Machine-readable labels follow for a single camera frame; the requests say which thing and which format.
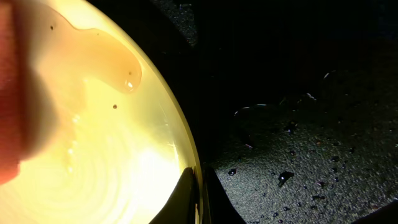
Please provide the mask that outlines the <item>yellow plate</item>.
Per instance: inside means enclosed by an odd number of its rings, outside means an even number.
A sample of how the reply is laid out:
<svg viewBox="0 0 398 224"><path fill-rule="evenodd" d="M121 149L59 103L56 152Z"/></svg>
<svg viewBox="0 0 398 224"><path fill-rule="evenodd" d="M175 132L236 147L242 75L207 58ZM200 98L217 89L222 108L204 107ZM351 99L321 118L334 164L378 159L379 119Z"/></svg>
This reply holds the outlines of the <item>yellow plate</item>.
<svg viewBox="0 0 398 224"><path fill-rule="evenodd" d="M1 2L1 222L150 223L200 162L171 89L87 1Z"/></svg>

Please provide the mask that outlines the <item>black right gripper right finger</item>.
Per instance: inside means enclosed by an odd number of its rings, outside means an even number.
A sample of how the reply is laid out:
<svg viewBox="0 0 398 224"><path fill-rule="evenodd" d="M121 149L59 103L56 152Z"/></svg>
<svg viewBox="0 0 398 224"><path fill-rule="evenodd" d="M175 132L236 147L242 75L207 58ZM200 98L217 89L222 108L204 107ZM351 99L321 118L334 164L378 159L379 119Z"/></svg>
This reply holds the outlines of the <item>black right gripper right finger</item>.
<svg viewBox="0 0 398 224"><path fill-rule="evenodd" d="M230 202L215 170L207 167L203 173L203 223L245 224Z"/></svg>

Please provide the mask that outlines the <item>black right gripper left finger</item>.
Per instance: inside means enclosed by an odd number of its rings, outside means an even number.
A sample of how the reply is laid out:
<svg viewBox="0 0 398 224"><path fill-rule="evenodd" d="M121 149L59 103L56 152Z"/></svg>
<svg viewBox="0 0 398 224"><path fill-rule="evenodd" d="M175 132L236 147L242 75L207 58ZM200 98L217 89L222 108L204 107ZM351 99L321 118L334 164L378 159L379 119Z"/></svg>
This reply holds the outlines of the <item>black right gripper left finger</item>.
<svg viewBox="0 0 398 224"><path fill-rule="evenodd" d="M183 170L173 192L150 224L195 224L197 181L191 167Z"/></svg>

